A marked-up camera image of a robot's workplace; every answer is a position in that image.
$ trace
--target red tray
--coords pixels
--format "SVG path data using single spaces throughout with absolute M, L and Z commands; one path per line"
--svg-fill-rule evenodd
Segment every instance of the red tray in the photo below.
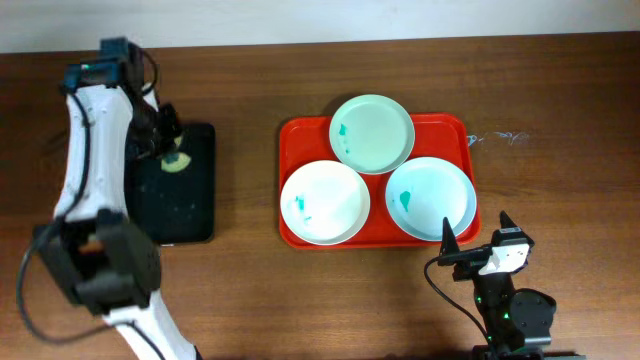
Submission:
M 412 114 L 416 142 L 409 159 L 431 156 L 447 160 L 473 179 L 471 155 L 467 145 L 467 131 L 460 120 L 450 114 Z M 330 116 L 300 117 L 287 122 L 280 131 L 280 192 L 289 176 L 302 165 L 317 160 L 338 158 L 329 143 Z M 360 174 L 371 195 L 369 218 L 360 232 L 351 239 L 331 246 L 310 244 L 296 236 L 284 223 L 280 213 L 280 235 L 297 249 L 347 249 L 393 246 L 430 246 L 402 231 L 391 219 L 385 205 L 384 193 L 392 172 L 382 175 Z M 457 237 L 458 244 L 468 244 L 480 232 L 479 209 L 469 228 Z

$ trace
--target white wall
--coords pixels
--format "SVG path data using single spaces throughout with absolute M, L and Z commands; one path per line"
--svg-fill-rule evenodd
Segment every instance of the white wall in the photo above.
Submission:
M 0 0 L 0 52 L 640 30 L 640 0 Z

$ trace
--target brown tabletop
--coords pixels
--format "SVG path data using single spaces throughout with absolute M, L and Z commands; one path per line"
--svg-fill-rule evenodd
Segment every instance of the brown tabletop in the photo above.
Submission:
M 161 99 L 217 131 L 216 237 L 162 249 L 164 300 L 205 359 L 427 356 L 482 344 L 424 280 L 437 248 L 300 251 L 279 236 L 279 127 L 367 93 L 455 114 L 477 136 L 483 229 L 473 245 L 489 241 L 503 209 L 536 241 L 514 282 L 557 300 L 549 350 L 640 354 L 640 33 L 150 52 Z M 4 359 L 134 358 L 116 332 L 41 344 L 15 306 L 32 226 L 51 216 L 64 177 L 69 119 L 57 84 L 65 64 L 91 55 L 0 56 Z M 434 280 L 476 313 L 472 284 L 453 283 L 451 270 L 432 269 Z M 50 333 L 100 323 L 67 303 L 39 260 L 26 297 Z

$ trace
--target plate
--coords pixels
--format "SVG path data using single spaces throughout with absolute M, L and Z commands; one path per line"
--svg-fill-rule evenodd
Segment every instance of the plate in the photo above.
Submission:
M 349 240 L 367 221 L 370 207 L 362 177 L 336 161 L 315 161 L 300 167 L 280 194 L 286 225 L 299 238 L 316 245 Z
M 331 119 L 329 141 L 338 159 L 363 174 L 383 174 L 411 153 L 415 129 L 409 113 L 380 95 L 344 103 Z
M 409 160 L 391 174 L 385 202 L 393 221 L 406 233 L 425 241 L 442 239 L 446 216 L 456 236 L 476 214 L 476 192 L 462 170 L 433 157 Z

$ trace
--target wooden table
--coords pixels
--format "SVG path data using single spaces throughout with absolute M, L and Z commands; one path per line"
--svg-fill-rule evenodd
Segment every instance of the wooden table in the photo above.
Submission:
M 549 350 L 640 354 L 640 33 L 151 53 L 162 99 L 185 122 L 217 130 L 217 236 L 162 249 L 165 302 L 206 359 L 428 356 L 483 342 L 424 280 L 437 248 L 307 252 L 279 237 L 278 128 L 366 93 L 410 112 L 453 113 L 478 137 L 471 152 L 484 228 L 474 245 L 489 240 L 502 209 L 536 240 L 514 281 L 557 300 Z M 51 215 L 64 176 L 68 116 L 56 86 L 65 64 L 90 56 L 0 56 L 4 359 L 133 358 L 115 332 L 43 345 L 15 307 L 32 225 Z M 453 283 L 450 268 L 433 277 L 473 308 L 470 283 Z M 49 332 L 99 323 L 67 304 L 39 261 L 26 297 Z

